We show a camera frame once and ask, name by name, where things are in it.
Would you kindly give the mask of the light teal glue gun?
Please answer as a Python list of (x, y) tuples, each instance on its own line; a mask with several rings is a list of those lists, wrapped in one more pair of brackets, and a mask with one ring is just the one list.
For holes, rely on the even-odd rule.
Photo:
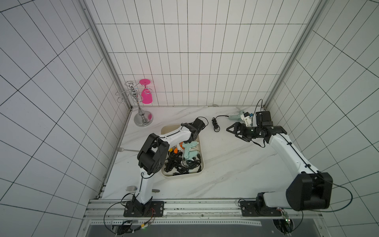
[(185, 150), (185, 151), (190, 151), (191, 149), (195, 148), (199, 143), (197, 141), (192, 141), (190, 143), (182, 143), (182, 148)]

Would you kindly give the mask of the cream plastic storage tray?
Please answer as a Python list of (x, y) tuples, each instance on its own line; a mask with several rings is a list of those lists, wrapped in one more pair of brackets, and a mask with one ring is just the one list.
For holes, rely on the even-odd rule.
[(205, 161), (198, 136), (190, 143), (178, 143), (170, 148), (161, 173), (166, 178), (199, 175), (205, 169)]

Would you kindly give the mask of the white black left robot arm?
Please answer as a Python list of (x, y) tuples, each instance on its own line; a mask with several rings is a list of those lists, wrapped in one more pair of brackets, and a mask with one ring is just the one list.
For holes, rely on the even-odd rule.
[(137, 156), (141, 174), (136, 195), (139, 203), (144, 205), (153, 197), (153, 176), (162, 169), (169, 149), (180, 143), (195, 141), (205, 127), (204, 121), (197, 118), (191, 123), (182, 123), (179, 128), (167, 134), (152, 133), (148, 136)]

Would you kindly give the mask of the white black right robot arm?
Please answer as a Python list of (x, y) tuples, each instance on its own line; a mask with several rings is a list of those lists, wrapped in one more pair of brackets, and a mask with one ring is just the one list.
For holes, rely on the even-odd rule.
[(264, 144), (269, 144), (277, 152), (292, 175), (293, 181), (287, 187), (258, 193), (257, 208), (265, 206), (295, 211), (329, 208), (333, 185), (331, 175), (313, 166), (293, 145), (282, 126), (269, 126), (264, 122), (259, 126), (248, 127), (235, 122), (226, 131), (245, 142), (262, 138)]

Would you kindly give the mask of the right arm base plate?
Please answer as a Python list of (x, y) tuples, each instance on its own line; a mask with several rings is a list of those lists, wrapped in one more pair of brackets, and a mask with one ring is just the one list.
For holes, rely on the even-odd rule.
[(240, 207), (243, 217), (281, 217), (282, 213), (277, 208), (267, 207), (262, 200), (251, 201), (239, 199), (237, 205)]

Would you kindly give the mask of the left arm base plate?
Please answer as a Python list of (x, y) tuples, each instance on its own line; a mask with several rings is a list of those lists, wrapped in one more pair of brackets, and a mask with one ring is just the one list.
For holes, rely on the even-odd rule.
[(141, 204), (139, 201), (127, 201), (123, 213), (124, 217), (162, 217), (164, 211), (164, 201), (148, 201)]

